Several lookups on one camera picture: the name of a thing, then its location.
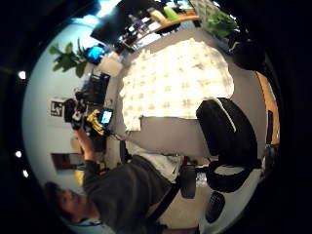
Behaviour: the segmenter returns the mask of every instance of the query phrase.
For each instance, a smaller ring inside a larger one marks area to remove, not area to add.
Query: gray shirt
[[[145,215],[160,202],[171,184],[145,159],[134,155],[128,164],[99,174],[99,166],[86,161],[83,187],[100,213],[100,220],[116,233],[158,234],[163,225]]]

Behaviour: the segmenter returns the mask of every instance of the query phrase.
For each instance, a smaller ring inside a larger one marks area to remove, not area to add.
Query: man's hand
[[[74,131],[78,138],[80,146],[84,151],[85,160],[95,161],[95,149],[91,139],[87,136],[86,132],[80,128]]]

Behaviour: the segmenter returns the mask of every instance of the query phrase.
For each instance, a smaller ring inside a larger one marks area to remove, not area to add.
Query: patterned tablecloth
[[[151,54],[142,50],[123,79],[126,131],[140,130],[140,117],[196,119],[202,100],[234,93],[228,64],[215,48],[193,38]]]

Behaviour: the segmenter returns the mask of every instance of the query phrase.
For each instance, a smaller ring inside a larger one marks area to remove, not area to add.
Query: electronic device
[[[209,223],[215,222],[221,215],[223,207],[225,205],[224,196],[214,191],[209,201],[208,209],[206,210],[206,220]]]
[[[107,51],[103,45],[98,44],[87,49],[86,58],[90,63],[98,65]]]
[[[111,121],[111,117],[113,116],[113,110],[109,108],[104,108],[99,115],[99,122],[106,127],[109,125]]]

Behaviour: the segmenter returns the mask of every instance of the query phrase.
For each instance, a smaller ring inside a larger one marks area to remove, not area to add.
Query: man
[[[87,196],[47,182],[44,187],[47,201],[60,215],[73,223],[97,219],[118,234],[186,234],[190,231],[166,229],[145,219],[148,209],[160,202],[171,187],[170,179],[153,166],[157,162],[134,155],[130,163],[100,175],[93,143],[80,120],[72,121],[72,128],[84,152],[83,189]]]

